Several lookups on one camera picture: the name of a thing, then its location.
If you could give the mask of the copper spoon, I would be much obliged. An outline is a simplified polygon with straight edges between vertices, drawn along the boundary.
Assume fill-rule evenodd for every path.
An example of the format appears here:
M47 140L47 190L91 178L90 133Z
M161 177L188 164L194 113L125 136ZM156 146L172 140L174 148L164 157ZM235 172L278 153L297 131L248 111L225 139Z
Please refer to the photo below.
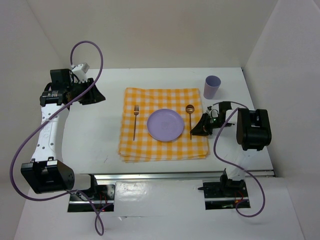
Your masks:
M190 135L190 140L192 140L192 113L195 111L195 107L192 104L188 104L185 107L185 111L188 113L189 115L189 135Z

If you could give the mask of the purple plastic plate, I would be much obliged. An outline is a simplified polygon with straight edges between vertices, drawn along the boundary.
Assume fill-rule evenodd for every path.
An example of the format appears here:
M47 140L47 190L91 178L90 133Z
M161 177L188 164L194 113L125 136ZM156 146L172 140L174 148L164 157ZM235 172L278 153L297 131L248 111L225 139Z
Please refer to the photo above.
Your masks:
M163 108L154 111L147 119L148 133L157 141L175 141L184 131L184 120L174 110Z

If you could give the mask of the copper fork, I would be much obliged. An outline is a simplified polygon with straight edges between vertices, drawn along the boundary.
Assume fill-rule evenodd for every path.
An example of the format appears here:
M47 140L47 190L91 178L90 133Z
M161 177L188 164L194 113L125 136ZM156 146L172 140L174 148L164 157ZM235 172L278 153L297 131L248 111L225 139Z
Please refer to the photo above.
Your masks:
M133 128L133 141L136 138L136 126L137 126L137 116L140 113L139 105L134 106L134 128Z

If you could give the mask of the purple plastic cup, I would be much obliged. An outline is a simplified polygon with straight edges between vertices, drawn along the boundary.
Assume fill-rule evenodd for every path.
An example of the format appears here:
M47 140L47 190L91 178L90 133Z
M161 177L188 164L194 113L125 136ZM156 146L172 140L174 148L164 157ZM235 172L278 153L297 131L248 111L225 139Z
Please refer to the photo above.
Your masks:
M204 83L203 96L205 99L212 99L221 85L221 79L215 75L207 76Z

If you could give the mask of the yellow checkered cloth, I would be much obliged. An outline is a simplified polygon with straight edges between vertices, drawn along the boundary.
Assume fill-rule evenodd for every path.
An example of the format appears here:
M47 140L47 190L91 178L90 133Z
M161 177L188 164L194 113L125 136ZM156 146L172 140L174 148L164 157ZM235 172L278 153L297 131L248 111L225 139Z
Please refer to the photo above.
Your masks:
M124 92L118 154L126 163L204 159L207 137L190 131L203 115L197 88Z

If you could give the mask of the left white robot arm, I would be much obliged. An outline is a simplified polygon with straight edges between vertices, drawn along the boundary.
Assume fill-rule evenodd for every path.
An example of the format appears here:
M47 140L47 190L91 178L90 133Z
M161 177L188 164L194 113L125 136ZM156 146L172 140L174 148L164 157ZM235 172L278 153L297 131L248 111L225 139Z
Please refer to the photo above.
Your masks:
M42 123L37 146L29 163L23 163L20 171L32 190L37 194L70 191L75 187L74 171L63 163L62 141L65 123L69 115L66 105L82 92L78 99L82 105L104 101L106 98L88 78L88 66L81 63L72 69L53 69L51 82L47 84L39 101Z

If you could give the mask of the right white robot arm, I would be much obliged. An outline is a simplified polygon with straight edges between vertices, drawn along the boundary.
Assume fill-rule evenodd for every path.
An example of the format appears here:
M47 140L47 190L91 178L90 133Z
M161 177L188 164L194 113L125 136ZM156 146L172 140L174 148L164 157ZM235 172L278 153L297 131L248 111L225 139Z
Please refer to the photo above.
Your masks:
M190 130L192 136L211 136L214 129L219 129L213 144L213 154L221 162L228 164L220 177L218 190L223 196L230 196L236 188L242 188L245 174L255 153L262 151L271 143L272 133L268 111L266 109L250 110L247 106L234 101L216 103L218 110L211 105L202 114L199 122ZM241 146L234 162L218 156L218 139L225 127L233 124L229 120L233 115L236 120L236 142Z

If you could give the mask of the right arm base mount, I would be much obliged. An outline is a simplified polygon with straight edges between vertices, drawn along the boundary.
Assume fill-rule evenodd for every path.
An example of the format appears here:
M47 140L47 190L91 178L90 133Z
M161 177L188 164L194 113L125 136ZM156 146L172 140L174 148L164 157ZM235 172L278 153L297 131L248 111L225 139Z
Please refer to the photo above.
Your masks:
M250 208L246 183L243 179L232 180L223 171L219 181L204 182L199 191L203 191L206 210Z

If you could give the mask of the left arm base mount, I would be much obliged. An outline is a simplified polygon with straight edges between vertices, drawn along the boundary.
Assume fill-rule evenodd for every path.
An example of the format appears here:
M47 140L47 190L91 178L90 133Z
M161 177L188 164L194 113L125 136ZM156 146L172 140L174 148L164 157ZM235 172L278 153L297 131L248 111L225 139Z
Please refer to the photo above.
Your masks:
M90 189L83 190L83 192L91 200L97 211L113 212L115 208L114 200L116 193L116 183L111 182L107 184L96 184ZM67 212L68 213L86 213L93 212L89 201L81 193L70 195Z

